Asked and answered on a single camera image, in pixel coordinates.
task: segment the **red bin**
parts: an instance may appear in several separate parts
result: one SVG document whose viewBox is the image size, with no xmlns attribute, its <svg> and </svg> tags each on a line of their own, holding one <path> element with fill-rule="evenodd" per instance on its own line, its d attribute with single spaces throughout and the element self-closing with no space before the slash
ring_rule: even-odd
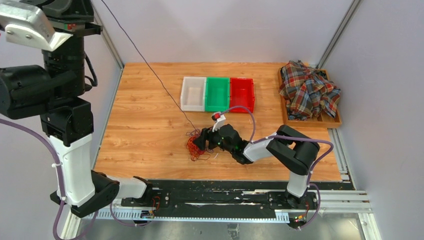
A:
<svg viewBox="0 0 424 240">
<path fill-rule="evenodd" d="M 255 93 L 252 78 L 235 78 L 229 80 L 229 107 L 244 106 L 252 113 L 255 107 Z M 247 113 L 243 108 L 230 110 L 231 113 Z"/>
</svg>

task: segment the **gray wall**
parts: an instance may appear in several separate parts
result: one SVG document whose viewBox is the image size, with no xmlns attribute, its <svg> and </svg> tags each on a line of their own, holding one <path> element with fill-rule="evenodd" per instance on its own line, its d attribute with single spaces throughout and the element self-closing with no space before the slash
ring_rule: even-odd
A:
<svg viewBox="0 0 424 240">
<path fill-rule="evenodd" d="M 92 103 L 94 114 L 91 146 L 91 159 L 94 162 L 120 69 L 101 36 L 86 37 L 85 42 L 86 52 L 99 81 L 98 87 L 83 96 Z M 0 56 L 2 68 L 43 64 L 40 50 L 8 43 L 3 35 L 0 36 Z M 38 117 L 16 122 L 44 136 Z M 0 153 L 0 239 L 53 239 L 52 226 L 58 206 L 49 198 L 57 189 L 50 153 L 35 138 L 3 125 L 0 125 Z"/>
<path fill-rule="evenodd" d="M 423 239 L 423 9 L 421 0 L 363 1 L 325 66 L 384 240 Z"/>
<path fill-rule="evenodd" d="M 352 0 L 104 0 L 150 62 L 316 64 Z M 142 62 L 93 0 L 124 62 Z"/>
</svg>

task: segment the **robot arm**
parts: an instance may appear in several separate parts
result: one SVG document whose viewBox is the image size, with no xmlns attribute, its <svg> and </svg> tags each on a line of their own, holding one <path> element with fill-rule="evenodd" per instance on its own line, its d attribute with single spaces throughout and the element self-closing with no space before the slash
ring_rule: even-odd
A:
<svg viewBox="0 0 424 240">
<path fill-rule="evenodd" d="M 71 205 L 80 218 L 115 198 L 149 202 L 152 192 L 152 185 L 142 178 L 114 178 L 91 170 L 93 114 L 91 104 L 79 96 L 96 86 L 85 83 L 84 67 L 84 37 L 102 31 L 93 20 L 90 0 L 0 3 L 0 29 L 6 40 L 41 49 L 44 58 L 44 68 L 0 68 L 0 114 L 14 120 L 40 116 L 63 173 L 65 193 L 58 187 L 50 199 Z"/>
<path fill-rule="evenodd" d="M 287 201 L 299 203 L 308 188 L 310 168 L 317 158 L 320 146 L 316 142 L 287 140 L 285 137 L 308 139 L 295 129 L 282 125 L 270 136 L 257 141 L 243 140 L 230 124 L 224 125 L 223 114 L 214 114 L 216 122 L 211 128 L 204 128 L 200 136 L 193 142 L 199 149 L 205 150 L 219 147 L 231 153 L 240 164 L 252 164 L 262 158 L 276 157 L 290 170 L 290 178 L 286 190 Z"/>
</svg>

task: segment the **white bin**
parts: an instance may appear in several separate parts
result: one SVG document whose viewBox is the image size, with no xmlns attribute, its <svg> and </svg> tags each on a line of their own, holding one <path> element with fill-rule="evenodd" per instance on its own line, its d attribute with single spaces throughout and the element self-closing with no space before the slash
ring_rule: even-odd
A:
<svg viewBox="0 0 424 240">
<path fill-rule="evenodd" d="M 206 77 L 185 76 L 182 80 L 181 109 L 183 111 L 205 111 Z"/>
</svg>

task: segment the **plastic container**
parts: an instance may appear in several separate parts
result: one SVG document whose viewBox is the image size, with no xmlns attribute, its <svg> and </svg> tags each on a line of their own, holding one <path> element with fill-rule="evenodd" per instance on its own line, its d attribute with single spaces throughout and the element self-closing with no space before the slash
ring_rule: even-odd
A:
<svg viewBox="0 0 424 240">
<path fill-rule="evenodd" d="M 255 107 L 255 93 L 253 79 L 251 78 L 231 78 L 230 79 L 229 107 L 244 106 L 252 113 Z M 243 108 L 230 110 L 231 113 L 247 113 Z"/>
<path fill-rule="evenodd" d="M 204 110 L 222 112 L 230 107 L 230 79 L 228 77 L 208 77 Z"/>
<path fill-rule="evenodd" d="M 206 77 L 185 76 L 182 80 L 180 106 L 183 111 L 205 111 Z"/>
</svg>

